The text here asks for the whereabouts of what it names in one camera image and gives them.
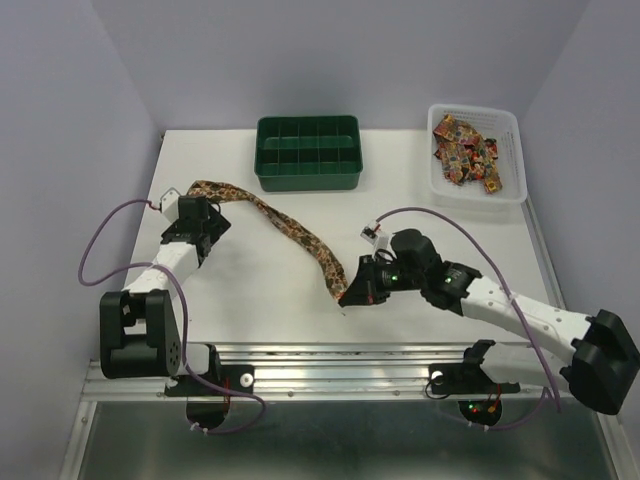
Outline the paisley flamingo patterned tie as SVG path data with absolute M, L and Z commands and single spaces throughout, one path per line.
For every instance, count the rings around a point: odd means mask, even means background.
M 342 263 L 326 243 L 296 219 L 275 209 L 255 194 L 226 182 L 196 180 L 187 190 L 189 196 L 202 196 L 215 204 L 248 202 L 281 234 L 305 250 L 319 265 L 330 296 L 338 302 L 348 289 Z

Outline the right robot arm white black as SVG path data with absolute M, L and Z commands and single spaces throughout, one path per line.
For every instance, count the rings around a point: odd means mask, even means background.
M 478 270 L 442 259 L 416 229 L 393 234 L 387 251 L 361 256 L 339 304 L 379 305 L 401 291 L 416 291 L 435 308 L 524 340 L 507 345 L 480 339 L 461 360 L 434 365 L 425 391 L 437 398 L 500 398 L 536 385 L 568 392 L 595 412 L 616 415 L 639 373 L 639 350 L 618 315 L 576 313 L 508 293 Z

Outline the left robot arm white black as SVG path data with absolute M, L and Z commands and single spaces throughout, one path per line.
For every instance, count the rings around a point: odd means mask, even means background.
M 140 275 L 99 303 L 100 364 L 108 379 L 173 377 L 182 366 L 184 335 L 173 300 L 231 227 L 218 204 L 203 196 L 179 196 L 163 209 L 171 223 L 153 260 Z

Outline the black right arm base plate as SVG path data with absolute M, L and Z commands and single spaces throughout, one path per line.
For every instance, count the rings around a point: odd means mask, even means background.
M 437 396 L 517 394 L 519 383 L 496 383 L 477 365 L 439 363 L 431 367 L 429 391 Z

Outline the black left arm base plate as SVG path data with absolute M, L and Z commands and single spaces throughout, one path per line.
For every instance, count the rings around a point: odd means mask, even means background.
M 213 373 L 199 374 L 209 383 L 227 390 L 240 393 L 252 393 L 255 380 L 255 367 L 250 364 L 222 364 Z M 192 375 L 185 374 L 173 378 L 174 383 L 167 383 L 164 395 L 169 398 L 221 396 L 221 393 L 205 386 Z

